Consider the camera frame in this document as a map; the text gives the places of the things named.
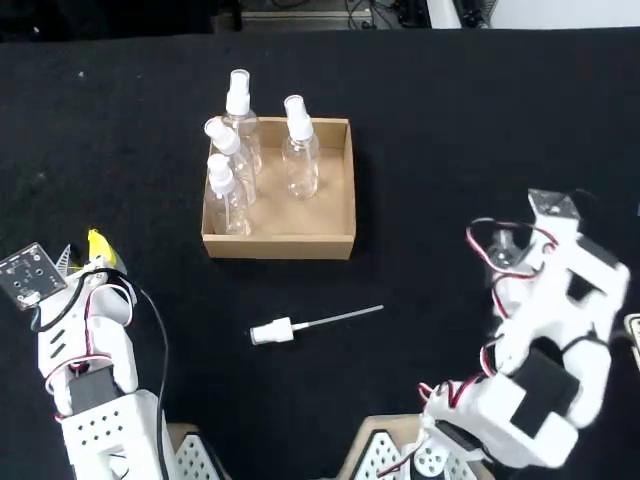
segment cardboard box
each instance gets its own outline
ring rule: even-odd
[[[217,235],[205,204],[202,241],[209,256],[347,260],[356,236],[349,121],[313,119],[320,142],[320,177],[318,192],[307,200],[294,198],[286,188],[281,154],[288,135],[286,118],[263,117],[260,121],[264,166],[257,177],[258,199],[249,207],[251,235]]]

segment yellow tape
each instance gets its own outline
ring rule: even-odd
[[[118,263],[116,251],[111,248],[109,242],[96,229],[89,230],[89,258],[102,256],[112,266]]]

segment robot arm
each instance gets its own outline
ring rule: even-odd
[[[483,373],[424,387],[430,451],[443,448],[466,462],[558,468],[578,430],[600,411],[611,364],[607,344],[629,271],[578,232],[569,197],[532,190],[530,201],[536,223],[521,258],[497,267],[485,254],[502,323],[481,350]],[[428,478],[442,472],[415,462],[414,468]]]
[[[89,242],[82,267],[70,265],[69,248],[53,265],[31,245],[0,261],[0,286],[18,307],[35,312],[38,367],[54,397],[75,478],[178,478],[161,401],[138,390],[125,330],[135,292],[106,239],[91,231]]]

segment white spray nozzle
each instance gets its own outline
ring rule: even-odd
[[[227,112],[231,115],[246,115],[249,113],[251,96],[249,95],[249,72],[234,70],[231,72],[229,92],[227,92]]]
[[[293,332],[303,330],[309,327],[315,327],[317,325],[323,325],[325,323],[337,322],[338,320],[344,320],[346,318],[357,317],[359,315],[365,315],[367,313],[377,312],[382,310],[384,305],[376,305],[375,307],[363,308],[362,310],[356,310],[355,312],[343,313],[342,315],[335,315],[333,317],[322,318],[314,322],[294,323],[291,324],[289,317],[278,318],[271,323],[262,325],[260,327],[253,327],[251,329],[251,343],[254,345],[261,345],[263,343],[283,343],[293,340]]]
[[[240,137],[232,129],[222,123],[220,117],[207,120],[204,124],[206,133],[213,142],[213,145],[225,155],[233,155],[240,149]]]
[[[233,172],[229,168],[229,157],[220,153],[211,155],[207,160],[207,167],[209,167],[209,184],[215,193],[226,195],[236,188]]]
[[[278,318],[271,323],[251,329],[251,343],[282,343],[293,340],[293,326],[289,317]]]
[[[304,106],[304,99],[300,95],[290,95],[284,101],[284,108],[291,138],[299,142],[310,139],[313,136],[313,124]]]

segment black felt surface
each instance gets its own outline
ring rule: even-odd
[[[168,320],[169,421],[199,425],[236,480],[337,472],[367,415],[417,412],[415,385],[478,370],[490,328],[477,216],[531,219],[526,189],[582,187],[588,233],[640,265],[640,31],[379,32],[0,46],[0,249],[57,255],[96,225]],[[252,72],[261,115],[302,93],[348,117],[358,239],[342,262],[211,261],[199,236],[207,140],[228,73]],[[250,346],[248,329],[371,304],[384,313]],[[633,281],[625,312],[640,307]],[[0,298],[0,471],[70,478],[26,318]],[[157,389],[160,335],[131,328]],[[640,377],[613,349],[602,414],[566,467],[635,466]]]

